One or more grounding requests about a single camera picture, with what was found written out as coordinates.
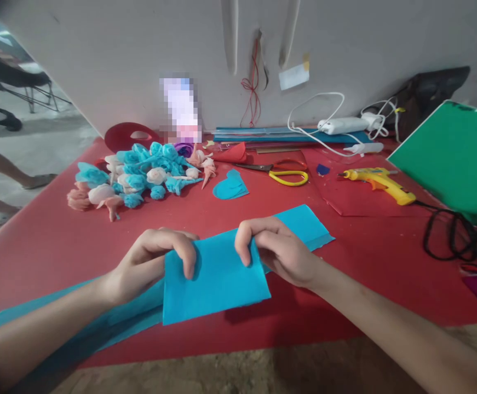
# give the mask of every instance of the hot glue gun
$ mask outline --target hot glue gun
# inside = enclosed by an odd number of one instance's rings
[[[388,175],[397,173],[398,171],[388,171],[384,168],[365,168],[346,170],[338,176],[344,177],[351,181],[364,181],[371,184],[371,189],[382,189],[392,196],[397,204],[408,205],[415,201],[415,196],[408,190],[403,188],[397,182],[392,181]]]

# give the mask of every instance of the green board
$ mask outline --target green board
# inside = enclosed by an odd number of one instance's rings
[[[445,101],[389,161],[477,224],[476,108]]]

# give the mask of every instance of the hand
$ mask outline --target hand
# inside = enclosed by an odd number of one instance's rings
[[[252,237],[265,265],[295,286],[313,286],[317,268],[324,262],[280,219],[271,216],[240,223],[234,247],[245,266],[251,262],[248,245]]]
[[[174,249],[183,260],[183,274],[193,279],[198,236],[166,228],[146,230],[131,246],[120,264],[100,280],[100,288],[111,305],[121,305],[139,296],[165,273],[165,254]]]

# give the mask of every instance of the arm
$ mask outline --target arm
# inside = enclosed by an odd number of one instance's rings
[[[428,392],[477,392],[475,349],[325,263],[276,218],[240,224],[235,247],[245,265],[252,236],[265,264],[329,302]]]
[[[189,233],[147,230],[110,273],[0,327],[0,391],[7,390],[93,320],[127,303],[164,274],[164,253],[175,249],[192,279],[196,252]]]

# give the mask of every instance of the floor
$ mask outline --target floor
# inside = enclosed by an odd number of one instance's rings
[[[477,325],[447,331],[477,349]],[[67,372],[19,392],[425,393],[368,337]]]
[[[35,63],[22,66],[31,72],[39,71]],[[65,97],[56,85],[54,94]],[[0,108],[14,113],[23,122],[18,132],[0,126],[0,153],[29,175],[61,172],[98,137],[73,105],[63,102],[59,105],[60,112],[36,105],[35,113],[31,114],[26,101],[0,92]],[[0,199],[9,204],[25,206],[40,192],[41,189],[23,190],[0,174]]]

